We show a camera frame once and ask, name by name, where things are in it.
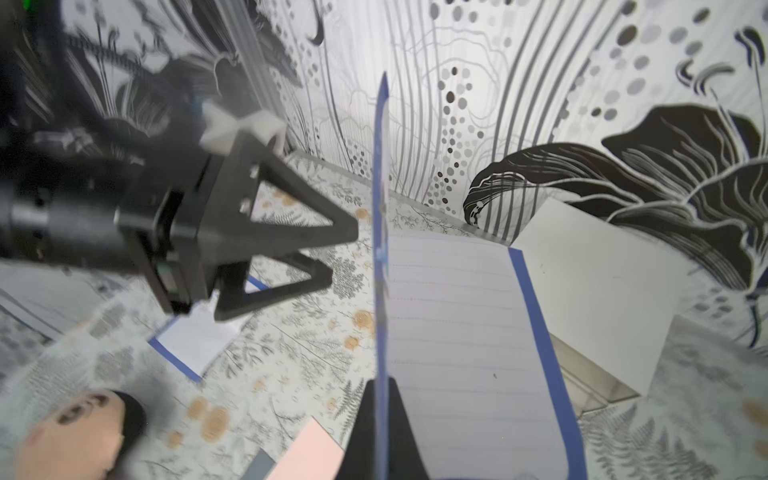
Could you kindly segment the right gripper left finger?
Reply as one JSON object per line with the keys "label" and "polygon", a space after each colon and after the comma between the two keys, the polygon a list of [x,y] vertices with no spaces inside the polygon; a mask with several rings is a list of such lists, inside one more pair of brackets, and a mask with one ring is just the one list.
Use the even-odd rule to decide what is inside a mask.
{"label": "right gripper left finger", "polygon": [[369,380],[351,430],[336,480],[375,479],[375,407],[374,381]]}

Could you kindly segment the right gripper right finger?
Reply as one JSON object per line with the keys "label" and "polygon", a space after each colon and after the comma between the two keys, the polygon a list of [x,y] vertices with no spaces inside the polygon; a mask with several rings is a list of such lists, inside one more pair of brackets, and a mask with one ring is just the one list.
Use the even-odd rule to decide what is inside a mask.
{"label": "right gripper right finger", "polygon": [[399,387],[392,377],[388,380],[388,391],[387,479],[429,480]]}

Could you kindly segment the pink envelope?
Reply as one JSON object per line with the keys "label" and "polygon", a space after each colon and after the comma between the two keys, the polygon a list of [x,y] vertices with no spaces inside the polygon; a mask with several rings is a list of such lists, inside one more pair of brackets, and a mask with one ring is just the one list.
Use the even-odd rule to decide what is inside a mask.
{"label": "pink envelope", "polygon": [[266,477],[267,480],[333,480],[344,449],[311,418]]}

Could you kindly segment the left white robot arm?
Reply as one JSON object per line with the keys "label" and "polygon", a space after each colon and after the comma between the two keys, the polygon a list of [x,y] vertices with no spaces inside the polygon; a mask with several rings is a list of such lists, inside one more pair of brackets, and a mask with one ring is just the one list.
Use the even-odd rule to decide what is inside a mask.
{"label": "left white robot arm", "polygon": [[295,69],[241,1],[1,5],[1,256],[143,277],[217,321],[330,287],[357,220],[283,160]]}

